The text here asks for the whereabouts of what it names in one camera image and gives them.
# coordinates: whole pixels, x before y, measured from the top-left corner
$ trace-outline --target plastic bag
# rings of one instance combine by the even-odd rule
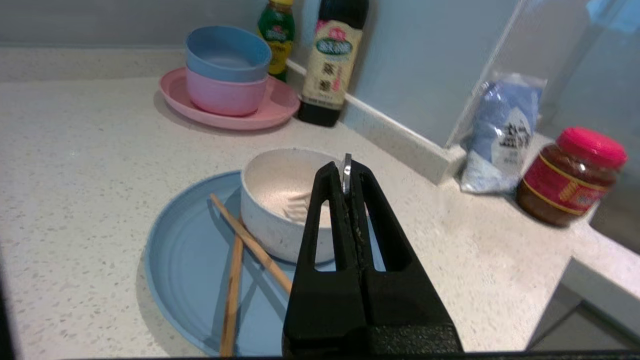
[[[538,119],[546,80],[521,74],[495,74],[474,117],[474,130],[460,190],[468,193],[512,191]]]

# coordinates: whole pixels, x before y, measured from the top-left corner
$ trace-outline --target yellow bottle cap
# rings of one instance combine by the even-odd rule
[[[284,6],[293,5],[293,0],[269,0],[269,1],[271,1],[272,3],[284,5]]]

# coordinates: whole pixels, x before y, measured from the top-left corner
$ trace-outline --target stacked bowls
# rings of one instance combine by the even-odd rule
[[[271,49],[249,31],[207,26],[186,40],[187,92],[199,108],[226,116],[255,112],[267,87]]]

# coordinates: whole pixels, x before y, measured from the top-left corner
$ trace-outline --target wall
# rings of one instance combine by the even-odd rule
[[[491,80],[496,72],[519,72],[547,79],[542,94],[540,113],[552,116],[554,99],[566,82],[565,67],[572,67],[580,57],[581,40],[587,40],[590,19],[585,5],[589,0],[524,0],[516,11],[511,27],[499,44],[489,71],[483,80]],[[473,105],[463,115],[454,142],[460,142],[472,131],[472,121],[478,94]]]
[[[350,93],[444,146],[516,3],[372,0]],[[318,6],[296,6],[303,46],[292,59],[301,65]]]
[[[540,131],[585,126],[622,143],[629,155],[618,184],[601,203],[592,225],[640,254],[640,1],[616,0],[580,62],[554,99],[556,112]]]
[[[516,0],[371,0],[351,92],[444,145]],[[249,30],[258,0],[4,0],[0,43],[180,46],[193,28]],[[297,0],[298,45],[307,64],[319,0]]]
[[[180,46],[200,26],[254,30],[257,0],[2,0],[0,43]]]

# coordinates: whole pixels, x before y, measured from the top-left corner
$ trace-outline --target jar label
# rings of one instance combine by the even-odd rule
[[[362,30],[336,20],[318,21],[302,101],[340,110],[351,79]]]
[[[574,215],[585,214],[609,190],[563,172],[541,154],[533,161],[522,181],[549,205]]]

